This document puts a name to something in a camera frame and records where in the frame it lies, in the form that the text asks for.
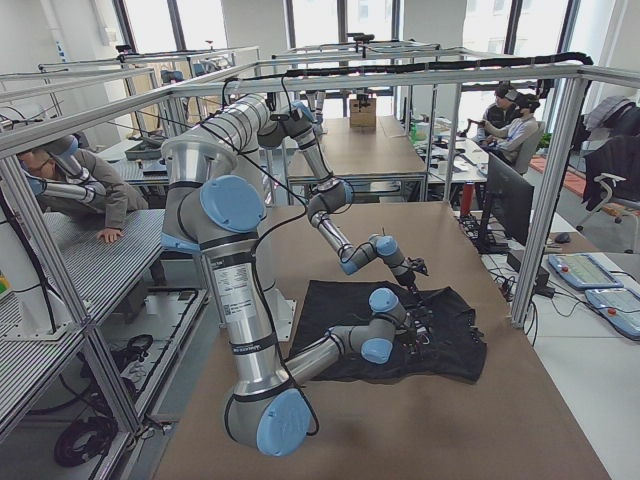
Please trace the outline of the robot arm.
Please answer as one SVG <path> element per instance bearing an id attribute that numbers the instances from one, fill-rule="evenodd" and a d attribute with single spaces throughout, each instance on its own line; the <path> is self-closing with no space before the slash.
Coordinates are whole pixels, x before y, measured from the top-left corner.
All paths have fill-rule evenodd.
<path id="1" fill-rule="evenodd" d="M 252 141 L 271 149 L 286 137 L 293 139 L 315 176 L 315 194 L 302 202 L 307 218 L 332 246 L 343 271 L 352 274 L 380 258 L 398 284 L 413 289 L 416 275 L 427 273 L 423 259 L 405 257 L 391 236 L 374 235 L 355 247 L 332 222 L 330 215 L 350 204 L 354 192 L 347 181 L 337 178 L 327 166 L 314 122 L 307 107 L 297 101 L 277 108 L 270 96 L 250 94 L 199 122 L 190 133 L 203 137 L 204 156 L 225 155 L 231 162 L 236 158 L 248 160 Z"/>
<path id="2" fill-rule="evenodd" d="M 386 363 L 395 339 L 415 334 L 416 320 L 394 292 L 378 288 L 369 296 L 367 324 L 331 327 L 284 359 L 257 275 L 266 207 L 256 188 L 233 172 L 241 150 L 191 136 L 170 139 L 162 150 L 170 172 L 162 245 L 200 256 L 237 369 L 224 407 L 226 432 L 264 455 L 289 455 L 318 424 L 302 384 L 346 354 Z"/>

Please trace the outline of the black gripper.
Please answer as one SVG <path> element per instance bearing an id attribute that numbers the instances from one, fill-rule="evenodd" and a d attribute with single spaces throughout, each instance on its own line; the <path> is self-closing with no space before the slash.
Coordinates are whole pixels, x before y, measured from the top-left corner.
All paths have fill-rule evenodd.
<path id="1" fill-rule="evenodd" d="M 414 285 L 416 275 L 428 276 L 428 269 L 423 258 L 405 258 L 397 268 L 397 283 L 400 285 Z"/>
<path id="2" fill-rule="evenodd" d="M 399 333 L 399 341 L 409 355 L 423 355 L 431 343 L 429 327 L 413 312 L 406 315 L 403 330 Z"/>

